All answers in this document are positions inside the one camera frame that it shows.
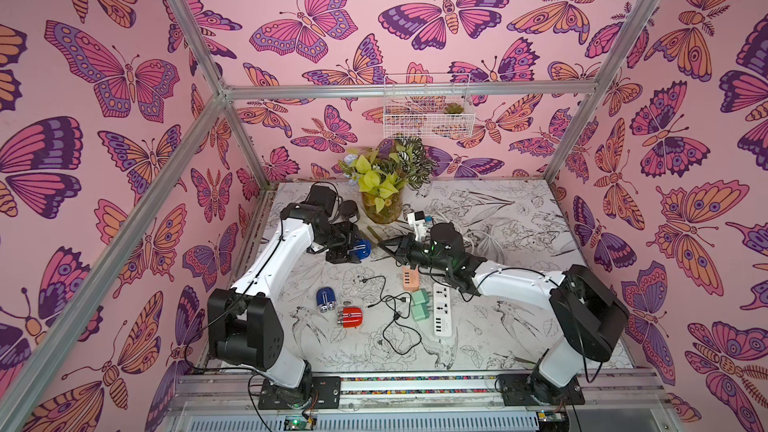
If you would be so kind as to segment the pink power strip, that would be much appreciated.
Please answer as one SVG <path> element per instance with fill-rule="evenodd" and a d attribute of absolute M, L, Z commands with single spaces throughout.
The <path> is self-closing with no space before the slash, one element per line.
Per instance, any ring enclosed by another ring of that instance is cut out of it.
<path fill-rule="evenodd" d="M 402 267 L 402 286 L 406 292 L 417 292 L 420 288 L 420 274 L 410 267 Z"/>

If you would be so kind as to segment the green power adapter cube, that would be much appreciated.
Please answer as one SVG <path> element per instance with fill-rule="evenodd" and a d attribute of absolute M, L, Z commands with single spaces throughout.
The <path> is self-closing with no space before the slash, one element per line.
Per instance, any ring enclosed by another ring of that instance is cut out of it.
<path fill-rule="evenodd" d="M 429 302 L 429 294 L 423 289 L 411 292 L 410 296 L 412 306 L 425 305 Z"/>

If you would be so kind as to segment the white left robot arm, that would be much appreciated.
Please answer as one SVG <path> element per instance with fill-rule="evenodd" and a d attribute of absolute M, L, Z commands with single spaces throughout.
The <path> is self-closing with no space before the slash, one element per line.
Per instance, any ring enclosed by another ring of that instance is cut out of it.
<path fill-rule="evenodd" d="M 319 203 L 290 203 L 265 250 L 228 289 L 208 298 L 209 354 L 230 366 L 245 368 L 268 381 L 290 408 L 313 400 L 312 368 L 284 348 L 284 329 L 276 302 L 299 259 L 320 253 L 331 263 L 353 263 L 362 240 L 356 223 L 332 222 L 333 208 Z"/>

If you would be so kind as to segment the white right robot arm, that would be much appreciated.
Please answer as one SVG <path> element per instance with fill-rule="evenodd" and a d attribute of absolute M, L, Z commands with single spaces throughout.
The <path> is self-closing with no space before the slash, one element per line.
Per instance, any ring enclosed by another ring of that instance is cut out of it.
<path fill-rule="evenodd" d="M 582 403 L 576 377 L 611 359 L 628 324 L 629 311 L 588 267 L 539 271 L 507 266 L 465 249 L 452 223 L 431 228 L 424 240 L 410 232 L 378 243 L 396 263 L 435 272 L 442 282 L 469 297 L 498 297 L 539 307 L 556 318 L 562 337 L 537 360 L 524 393 L 536 404 Z"/>

